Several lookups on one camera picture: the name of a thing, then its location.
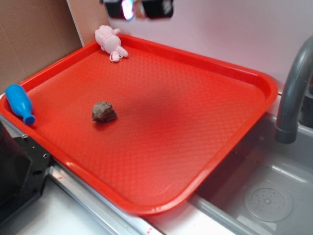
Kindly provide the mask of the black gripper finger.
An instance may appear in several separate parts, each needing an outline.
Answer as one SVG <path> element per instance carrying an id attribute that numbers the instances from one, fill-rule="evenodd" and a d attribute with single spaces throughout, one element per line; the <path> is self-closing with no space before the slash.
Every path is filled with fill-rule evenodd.
<path id="1" fill-rule="evenodd" d="M 142 0 L 142 5 L 149 19 L 171 18 L 174 13 L 172 0 Z"/>
<path id="2" fill-rule="evenodd" d="M 101 0 L 100 3 L 105 6 L 111 18 L 130 21 L 134 17 L 132 0 Z"/>

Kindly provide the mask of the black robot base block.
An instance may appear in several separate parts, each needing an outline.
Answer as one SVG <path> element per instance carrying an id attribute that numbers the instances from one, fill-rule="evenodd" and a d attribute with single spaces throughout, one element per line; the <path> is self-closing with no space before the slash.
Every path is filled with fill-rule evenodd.
<path id="1" fill-rule="evenodd" d="M 43 194 L 51 154 L 31 137 L 12 137 L 0 125 L 0 224 L 3 225 Z"/>

